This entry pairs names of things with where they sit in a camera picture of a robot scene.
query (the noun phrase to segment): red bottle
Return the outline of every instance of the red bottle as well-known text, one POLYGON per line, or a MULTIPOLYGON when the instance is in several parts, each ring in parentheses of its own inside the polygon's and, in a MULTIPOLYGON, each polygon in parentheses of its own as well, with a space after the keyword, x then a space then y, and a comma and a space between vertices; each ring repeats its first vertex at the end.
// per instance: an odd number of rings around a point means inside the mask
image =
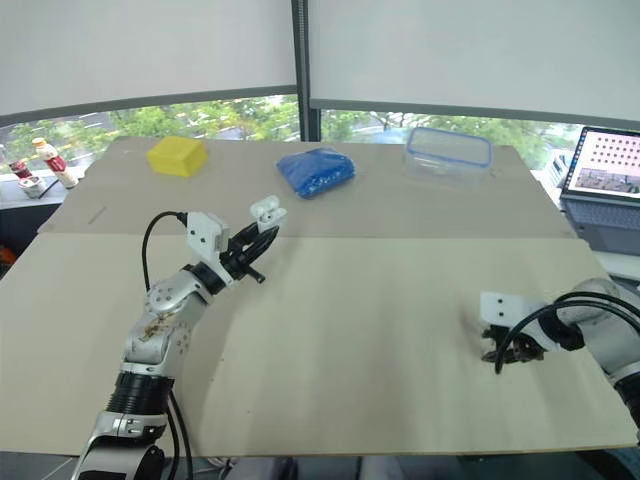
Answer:
POLYGON ((16 162, 9 162, 7 149, 4 148, 4 145, 2 144, 0 144, 0 163, 8 164, 11 171, 15 173, 18 176, 18 178, 29 178, 30 176, 32 176, 32 173, 27 167, 26 162, 23 162, 22 160, 18 160, 16 162))

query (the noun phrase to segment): blue bag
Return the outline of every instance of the blue bag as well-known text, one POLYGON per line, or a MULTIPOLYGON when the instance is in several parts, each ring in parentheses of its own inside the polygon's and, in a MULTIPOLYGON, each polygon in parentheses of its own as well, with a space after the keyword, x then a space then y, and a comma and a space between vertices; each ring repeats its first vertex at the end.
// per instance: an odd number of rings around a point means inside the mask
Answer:
POLYGON ((353 161, 333 148, 316 148, 282 157, 278 169, 302 198, 329 190, 356 174, 353 161))

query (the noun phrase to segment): yellow block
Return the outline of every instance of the yellow block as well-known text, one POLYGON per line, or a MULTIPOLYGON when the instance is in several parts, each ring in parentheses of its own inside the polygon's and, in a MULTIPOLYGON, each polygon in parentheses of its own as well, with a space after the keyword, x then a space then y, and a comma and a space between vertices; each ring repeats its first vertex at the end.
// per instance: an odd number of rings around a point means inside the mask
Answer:
POLYGON ((147 152, 151 168, 158 173, 190 177, 207 160, 202 140, 164 137, 147 152))

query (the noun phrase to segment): plastic container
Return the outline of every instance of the plastic container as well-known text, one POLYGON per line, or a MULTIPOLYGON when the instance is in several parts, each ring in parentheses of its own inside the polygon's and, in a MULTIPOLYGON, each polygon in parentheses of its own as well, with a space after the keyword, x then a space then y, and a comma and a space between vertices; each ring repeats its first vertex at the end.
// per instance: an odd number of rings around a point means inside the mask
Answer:
POLYGON ((486 138, 433 128, 414 128, 405 146, 407 172, 454 186, 475 186, 491 168, 486 138))

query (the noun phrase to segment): black cable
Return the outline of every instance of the black cable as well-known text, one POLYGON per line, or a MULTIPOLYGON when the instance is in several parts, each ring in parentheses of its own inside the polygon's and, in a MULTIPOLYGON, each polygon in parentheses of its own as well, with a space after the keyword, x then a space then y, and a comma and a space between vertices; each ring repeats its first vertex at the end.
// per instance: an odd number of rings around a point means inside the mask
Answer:
POLYGON ((524 327, 529 325, 534 320, 537 320, 542 315, 546 315, 548 313, 556 313, 561 308, 567 308, 567 307, 594 307, 594 308, 599 308, 601 310, 605 310, 621 318, 625 322, 627 322, 627 324, 629 324, 629 326, 631 326, 631 328, 633 328, 638 333, 638 335, 640 335, 640 324, 636 322, 631 315, 623 312, 622 310, 620 310, 617 307, 614 307, 613 305, 608 305, 606 303, 596 302, 592 300, 572 300, 572 301, 555 302, 555 303, 552 303, 551 305, 547 305, 545 307, 542 307, 536 310, 530 315, 527 315, 515 327, 513 327, 509 331, 509 333, 507 333, 507 336, 504 338, 504 340, 502 341, 502 343, 500 344, 500 347, 496 352, 496 364, 495 364, 496 374, 499 374, 502 371, 502 366, 504 364, 504 355, 507 349, 509 348, 509 344, 513 341, 516 335, 518 335, 522 331, 522 329, 524 329, 524 327))
POLYGON ((151 231, 153 227, 155 227, 158 220, 164 217, 176 217, 178 218, 178 212, 166 211, 159 213, 149 222, 147 226, 147 230, 144 232, 144 237, 142 237, 142 274, 144 275, 144 288, 145 291, 148 292, 151 288, 151 284, 149 282, 149 267, 147 266, 147 245, 149 243, 149 236, 151 235, 151 231))
POLYGON ((191 445, 189 444, 189 435, 187 433, 187 426, 184 423, 184 418, 182 417, 182 412, 180 411, 180 407, 178 406, 176 397, 173 394, 173 390, 169 392, 169 401, 173 405, 173 410, 176 413, 176 419, 178 420, 178 425, 180 426, 180 432, 182 433, 182 441, 184 442, 184 452, 187 459, 187 478, 188 480, 193 480, 193 458, 191 457, 191 445))
POLYGON ((633 313, 640 320, 640 308, 635 307, 629 302, 625 302, 624 300, 614 297, 612 295, 607 295, 606 293, 598 293, 598 292, 569 292, 564 295, 556 298, 556 302, 562 302, 564 300, 576 297, 590 297, 590 298, 599 298, 600 300, 607 300, 611 303, 615 303, 623 308, 626 308, 631 313, 633 313))
MULTIPOLYGON (((151 282, 149 281, 149 266, 147 264, 147 246, 149 245, 149 237, 151 236, 151 232, 153 227, 155 227, 156 223, 164 217, 176 217, 183 225, 186 226, 186 214, 182 212, 173 212, 166 211, 159 213, 147 226, 147 229, 144 232, 144 236, 142 238, 142 274, 144 276, 144 287, 145 291, 149 291, 151 288, 151 282)), ((193 458, 191 457, 191 446, 189 444, 189 437, 187 435, 186 425, 184 424, 184 419, 182 418, 182 412, 180 411, 180 407, 178 406, 178 402, 176 401, 175 396, 173 395, 173 391, 169 392, 169 402, 173 407, 176 418, 178 420, 178 425, 180 426, 180 435, 182 436, 182 442, 184 443, 184 449, 187 457, 187 478, 189 480, 193 480, 193 458)), ((180 440, 178 438, 178 432, 176 430, 176 425, 173 420, 173 415, 171 414, 171 409, 167 408, 167 419, 169 422, 169 428, 171 429, 171 438, 173 440, 173 460, 171 462, 171 470, 169 471, 168 480, 174 480, 176 476, 176 471, 178 469, 178 462, 180 461, 180 440)))
POLYGON ((171 430, 171 440, 173 441, 173 459, 171 460, 171 470, 167 480, 174 480, 178 471, 178 462, 180 461, 180 439, 178 439, 178 430, 171 415, 171 409, 167 407, 167 419, 169 420, 169 429, 171 430))

